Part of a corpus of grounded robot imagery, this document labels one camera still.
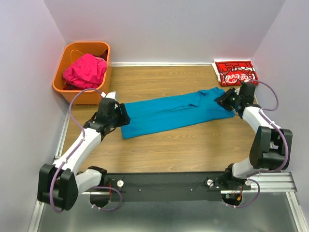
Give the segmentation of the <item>blue t shirt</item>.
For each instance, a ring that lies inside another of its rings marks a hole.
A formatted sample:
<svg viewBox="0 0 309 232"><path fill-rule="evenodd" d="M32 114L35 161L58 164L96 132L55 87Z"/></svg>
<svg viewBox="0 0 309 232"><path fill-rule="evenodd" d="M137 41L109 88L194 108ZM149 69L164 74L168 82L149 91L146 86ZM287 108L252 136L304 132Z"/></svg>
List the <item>blue t shirt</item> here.
<svg viewBox="0 0 309 232"><path fill-rule="evenodd" d="M219 106L215 99L224 90L214 87L183 95L126 103L130 123L121 127L123 139L131 139L217 119L235 114Z"/></svg>

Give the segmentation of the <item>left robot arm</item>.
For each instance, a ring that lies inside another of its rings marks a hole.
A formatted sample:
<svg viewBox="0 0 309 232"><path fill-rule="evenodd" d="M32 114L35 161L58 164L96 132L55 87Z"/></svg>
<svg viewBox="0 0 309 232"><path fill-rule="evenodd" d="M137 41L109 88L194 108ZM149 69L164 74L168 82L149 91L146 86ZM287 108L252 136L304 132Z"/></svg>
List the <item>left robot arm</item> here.
<svg viewBox="0 0 309 232"><path fill-rule="evenodd" d="M118 193L108 181L105 169L93 166L78 171L103 139L116 128L128 125L130 117L126 107L113 98L102 98L98 110L81 126L81 134L71 147L52 164L44 164L39 171L37 199L61 213L70 210L80 193L89 189Z"/></svg>

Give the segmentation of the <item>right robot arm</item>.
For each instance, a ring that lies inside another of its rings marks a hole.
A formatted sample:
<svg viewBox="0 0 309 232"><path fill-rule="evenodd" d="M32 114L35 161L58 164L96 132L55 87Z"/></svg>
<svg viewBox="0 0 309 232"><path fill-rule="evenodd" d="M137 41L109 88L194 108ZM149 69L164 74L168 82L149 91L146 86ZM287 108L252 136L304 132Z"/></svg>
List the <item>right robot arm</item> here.
<svg viewBox="0 0 309 232"><path fill-rule="evenodd" d="M235 189L255 174L280 172L289 165L293 133L278 126L265 114L265 108L254 103L257 84L257 80L242 82L240 88L232 87L215 99L225 110L238 113L255 132L249 157L230 164L214 179L217 187Z"/></svg>

